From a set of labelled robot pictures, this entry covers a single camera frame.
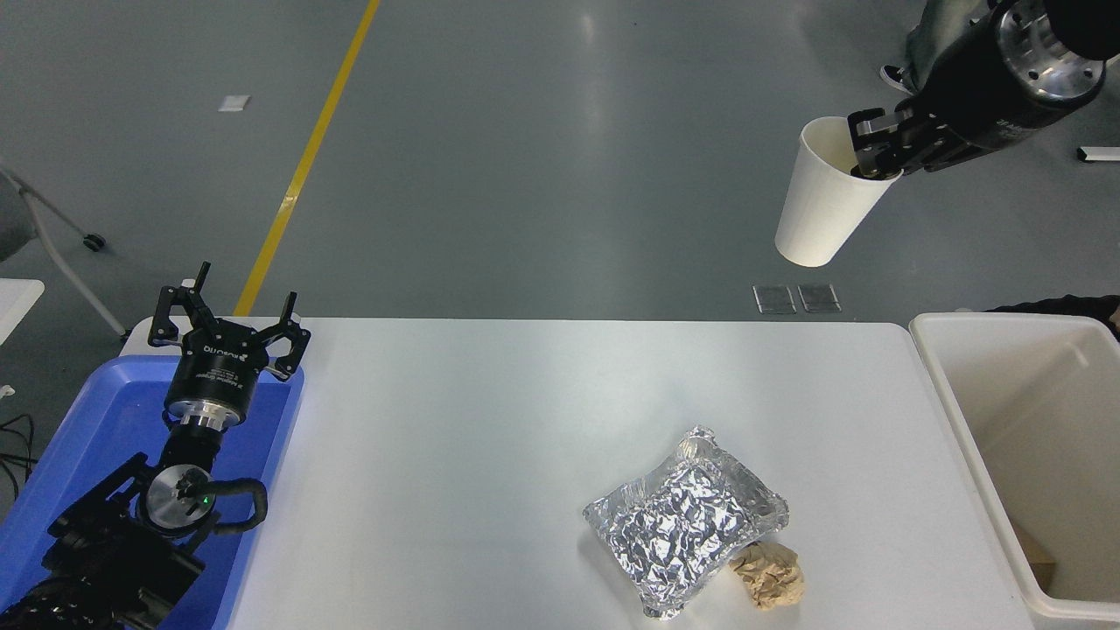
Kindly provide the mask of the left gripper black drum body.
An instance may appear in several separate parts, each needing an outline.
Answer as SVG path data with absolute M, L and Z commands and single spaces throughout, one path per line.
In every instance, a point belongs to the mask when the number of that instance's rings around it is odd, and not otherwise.
M 181 360 L 165 396 L 170 413 L 189 404 L 220 404 L 232 413 L 248 413 L 256 379 L 268 363 L 265 346 L 252 340 L 256 328 L 222 319 L 217 331 L 193 328 L 181 344 Z

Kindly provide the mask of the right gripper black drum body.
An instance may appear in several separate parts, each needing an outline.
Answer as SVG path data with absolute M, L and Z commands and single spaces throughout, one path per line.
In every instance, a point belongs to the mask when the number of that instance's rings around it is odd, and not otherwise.
M 921 110 L 933 118 L 933 148 L 921 154 L 924 172 L 1001 151 L 1047 126 L 1047 108 L 1005 61 L 1005 24 L 1019 31 L 1027 20 L 1019 9 L 992 9 L 937 56 L 920 92 Z

